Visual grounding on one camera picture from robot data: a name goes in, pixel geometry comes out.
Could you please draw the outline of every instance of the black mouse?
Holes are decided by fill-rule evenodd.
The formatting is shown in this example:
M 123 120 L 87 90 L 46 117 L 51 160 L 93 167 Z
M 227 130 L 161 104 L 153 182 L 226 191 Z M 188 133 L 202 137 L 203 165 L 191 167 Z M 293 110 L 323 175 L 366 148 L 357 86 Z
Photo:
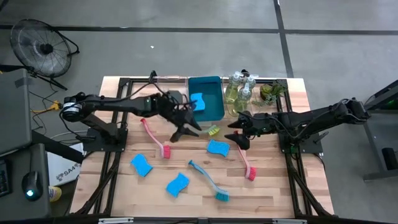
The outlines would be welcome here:
M 42 196 L 43 187 L 37 171 L 29 172 L 22 178 L 22 190 L 25 198 L 31 202 Z

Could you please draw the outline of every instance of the potted plant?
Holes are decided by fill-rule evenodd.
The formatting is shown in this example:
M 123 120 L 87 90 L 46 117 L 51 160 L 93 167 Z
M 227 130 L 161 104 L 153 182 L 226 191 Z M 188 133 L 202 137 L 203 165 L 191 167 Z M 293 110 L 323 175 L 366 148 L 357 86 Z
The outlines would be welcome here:
M 264 101 L 253 101 L 252 103 L 257 106 L 273 105 L 285 91 L 286 87 L 275 80 L 272 85 L 265 84 L 260 87 L 260 97 Z

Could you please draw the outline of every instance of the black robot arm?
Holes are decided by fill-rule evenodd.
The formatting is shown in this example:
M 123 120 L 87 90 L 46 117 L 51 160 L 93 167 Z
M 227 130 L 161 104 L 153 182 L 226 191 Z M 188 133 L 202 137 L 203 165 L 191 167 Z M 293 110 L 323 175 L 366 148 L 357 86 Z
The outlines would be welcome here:
M 236 142 L 241 149 L 249 149 L 251 136 L 283 134 L 291 144 L 298 144 L 320 131 L 339 124 L 363 124 L 370 118 L 362 102 L 343 99 L 334 105 L 304 113 L 257 113 L 251 116 L 244 111 L 229 128 L 241 128 L 242 134 L 227 134 L 225 137 Z
M 201 130 L 193 118 L 190 104 L 179 103 L 170 92 L 140 96 L 135 99 L 85 95 L 81 92 L 64 99 L 64 107 L 60 116 L 69 122 L 80 121 L 100 132 L 102 137 L 108 138 L 109 141 L 117 141 L 120 129 L 114 123 L 105 123 L 99 119 L 93 114 L 94 111 L 131 112 L 144 118 L 161 115 L 177 127 L 177 131 L 170 139 L 170 141 L 176 142 L 184 134 L 198 136 L 198 134 L 183 127 L 186 123 Z

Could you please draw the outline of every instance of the fan grille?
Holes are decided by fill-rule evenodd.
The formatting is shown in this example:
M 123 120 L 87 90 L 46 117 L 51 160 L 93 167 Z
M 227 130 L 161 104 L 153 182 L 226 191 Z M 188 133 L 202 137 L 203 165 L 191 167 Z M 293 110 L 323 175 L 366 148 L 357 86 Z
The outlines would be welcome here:
M 23 65 L 44 77 L 65 74 L 72 62 L 67 41 L 50 25 L 33 19 L 12 28 L 11 47 Z

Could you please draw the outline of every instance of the blue plastic bin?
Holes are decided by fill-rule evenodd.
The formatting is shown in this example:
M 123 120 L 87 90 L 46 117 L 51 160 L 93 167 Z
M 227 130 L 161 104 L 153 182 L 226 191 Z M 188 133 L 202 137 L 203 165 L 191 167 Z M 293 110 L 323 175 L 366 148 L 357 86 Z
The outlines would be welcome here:
M 224 118 L 223 89 L 220 77 L 195 77 L 188 79 L 189 98 L 193 93 L 202 93 L 205 102 L 203 111 L 194 111 L 196 121 L 219 121 Z

